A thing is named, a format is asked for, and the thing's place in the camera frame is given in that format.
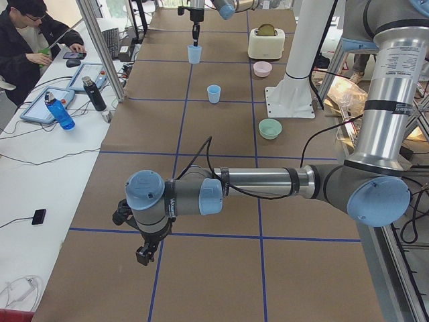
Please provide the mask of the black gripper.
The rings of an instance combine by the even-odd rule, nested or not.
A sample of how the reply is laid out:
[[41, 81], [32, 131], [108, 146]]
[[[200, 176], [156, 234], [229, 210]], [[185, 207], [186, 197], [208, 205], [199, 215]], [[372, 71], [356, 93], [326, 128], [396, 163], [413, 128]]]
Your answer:
[[191, 7], [189, 10], [190, 10], [190, 20], [193, 22], [193, 26], [192, 26], [193, 46], [197, 47], [198, 40], [200, 37], [200, 23], [204, 21], [204, 9]]
[[144, 266], [154, 262], [154, 254], [158, 250], [159, 243], [171, 232], [171, 226], [165, 226], [161, 231], [155, 233], [141, 232], [144, 245], [140, 246], [135, 252], [137, 261]]

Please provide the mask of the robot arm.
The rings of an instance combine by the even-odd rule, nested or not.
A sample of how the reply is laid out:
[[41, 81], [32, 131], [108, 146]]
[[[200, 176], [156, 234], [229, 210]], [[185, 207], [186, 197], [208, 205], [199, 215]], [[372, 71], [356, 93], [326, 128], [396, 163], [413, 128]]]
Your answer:
[[[213, 0], [212, 6], [218, 14], [224, 19], [230, 19], [235, 13], [254, 10], [259, 6], [258, 0]], [[204, 12], [206, 1], [190, 0], [186, 1], [183, 10], [187, 9], [190, 12], [190, 21], [192, 25], [193, 46], [198, 45], [200, 36], [200, 24], [204, 21]]]
[[383, 227], [407, 210], [410, 190], [398, 156], [428, 52], [427, 1], [348, 1], [343, 38], [377, 50], [353, 153], [343, 162], [299, 168], [215, 168], [191, 162], [164, 180], [153, 170], [131, 175], [113, 214], [138, 230], [137, 261], [154, 260], [180, 215], [219, 213], [231, 191], [276, 200], [300, 195], [332, 205], [358, 223]]

